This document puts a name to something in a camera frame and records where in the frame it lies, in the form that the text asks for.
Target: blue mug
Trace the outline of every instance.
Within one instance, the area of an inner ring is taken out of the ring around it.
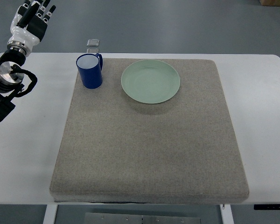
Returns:
[[[98,88],[102,82],[103,58],[101,54],[84,54],[77,58],[76,65],[83,85],[88,89]]]

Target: white table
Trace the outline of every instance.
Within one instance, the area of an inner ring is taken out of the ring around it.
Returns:
[[[54,203],[49,185],[82,53],[32,53],[23,68],[38,84],[0,123],[0,203]],[[104,58],[215,61],[250,196],[280,203],[280,58],[274,55],[102,54]]]

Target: mug handle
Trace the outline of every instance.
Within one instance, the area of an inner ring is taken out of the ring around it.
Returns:
[[[100,65],[101,70],[102,70],[102,68],[103,68],[103,57],[102,57],[102,55],[97,53],[97,54],[95,54],[95,57],[99,57],[99,65]]]

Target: green plate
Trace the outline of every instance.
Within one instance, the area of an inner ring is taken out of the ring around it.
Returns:
[[[144,104],[159,104],[172,98],[181,80],[177,71],[159,60],[141,60],[128,66],[121,76],[126,94]]]

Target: table leg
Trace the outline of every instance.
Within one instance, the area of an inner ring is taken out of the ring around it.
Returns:
[[[223,224],[234,224],[230,204],[221,204],[220,209]]]
[[[57,204],[48,204],[45,218],[43,219],[43,224],[54,224],[55,223],[55,217],[57,212]]]

